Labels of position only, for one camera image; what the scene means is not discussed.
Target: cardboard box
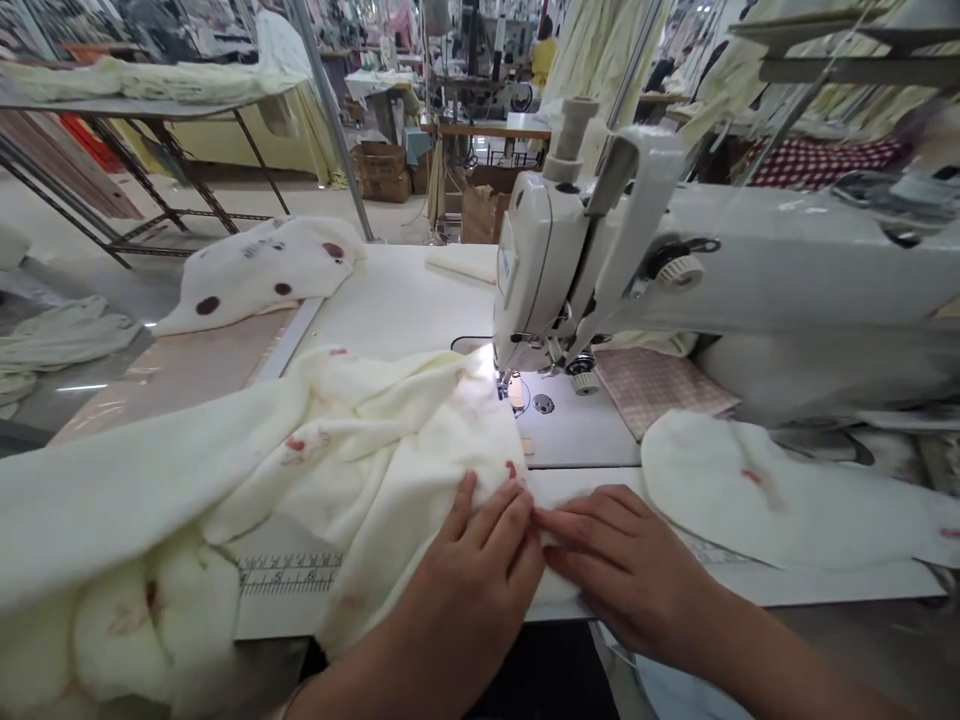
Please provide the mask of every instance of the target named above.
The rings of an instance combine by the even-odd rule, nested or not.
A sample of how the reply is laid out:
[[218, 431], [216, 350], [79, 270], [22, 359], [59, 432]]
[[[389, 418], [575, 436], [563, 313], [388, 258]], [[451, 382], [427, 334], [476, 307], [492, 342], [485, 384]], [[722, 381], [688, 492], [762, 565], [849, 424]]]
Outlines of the cardboard box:
[[410, 171], [410, 177], [413, 178], [413, 194], [426, 195], [430, 182], [430, 167], [433, 164], [433, 150], [428, 150], [417, 160], [419, 164]]
[[403, 203], [410, 197], [406, 153], [399, 145], [364, 141], [350, 158], [364, 200]]
[[496, 245], [517, 175], [526, 168], [479, 165], [463, 188], [461, 242]]

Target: person's right hand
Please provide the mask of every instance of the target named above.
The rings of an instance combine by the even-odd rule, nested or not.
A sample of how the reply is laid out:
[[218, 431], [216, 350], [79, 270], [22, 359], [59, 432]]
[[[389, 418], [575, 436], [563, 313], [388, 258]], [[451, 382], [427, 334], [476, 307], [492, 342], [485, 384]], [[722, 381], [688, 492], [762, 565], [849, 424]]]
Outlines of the person's right hand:
[[582, 589], [621, 645], [697, 672], [734, 599], [643, 500], [606, 485], [556, 510], [536, 509], [533, 519], [563, 543], [544, 548], [547, 566]]

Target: cloth pile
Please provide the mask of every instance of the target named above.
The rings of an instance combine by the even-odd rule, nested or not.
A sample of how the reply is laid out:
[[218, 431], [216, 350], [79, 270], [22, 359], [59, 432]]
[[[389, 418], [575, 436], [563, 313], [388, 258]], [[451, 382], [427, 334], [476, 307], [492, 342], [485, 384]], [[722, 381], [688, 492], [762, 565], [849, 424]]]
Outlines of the cloth pile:
[[[245, 699], [226, 558], [271, 513], [345, 553], [317, 626], [337, 657], [393, 607], [468, 469], [478, 504], [526, 474], [484, 350], [320, 348], [282, 379], [0, 461], [0, 711]], [[536, 601], [574, 595], [545, 577]]]
[[140, 325], [125, 315], [104, 315], [97, 295], [51, 308], [0, 337], [0, 417], [33, 391], [37, 374], [87, 362], [127, 347]]
[[345, 220], [282, 217], [219, 240], [187, 258], [180, 302], [153, 329], [175, 335], [330, 297], [365, 257]]

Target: red object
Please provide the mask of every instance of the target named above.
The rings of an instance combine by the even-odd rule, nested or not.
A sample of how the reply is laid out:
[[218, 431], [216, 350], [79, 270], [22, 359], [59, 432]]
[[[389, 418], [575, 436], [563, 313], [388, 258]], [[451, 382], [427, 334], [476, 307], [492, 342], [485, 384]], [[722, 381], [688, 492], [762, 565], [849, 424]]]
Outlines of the red object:
[[110, 151], [110, 148], [93, 136], [93, 133], [87, 129], [80, 118], [76, 115], [61, 115], [60, 123], [104, 172], [123, 172], [123, 164], [117, 159], [117, 156]]
[[[747, 157], [753, 163], [766, 142], [757, 143]], [[854, 170], [882, 170], [905, 152], [894, 140], [862, 145], [824, 147], [790, 138], [775, 149], [748, 183], [751, 187], [820, 190]]]

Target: yellow clothing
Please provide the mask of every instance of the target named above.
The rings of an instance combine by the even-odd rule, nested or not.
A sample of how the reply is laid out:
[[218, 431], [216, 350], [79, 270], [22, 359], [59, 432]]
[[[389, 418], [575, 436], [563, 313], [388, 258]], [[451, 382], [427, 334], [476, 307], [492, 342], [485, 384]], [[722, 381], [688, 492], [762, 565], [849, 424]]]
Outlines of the yellow clothing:
[[550, 66], [553, 65], [553, 58], [556, 54], [556, 38], [541, 40], [533, 46], [533, 52], [531, 53], [533, 80], [530, 82], [536, 85], [541, 93], [547, 85], [547, 76], [550, 74]]

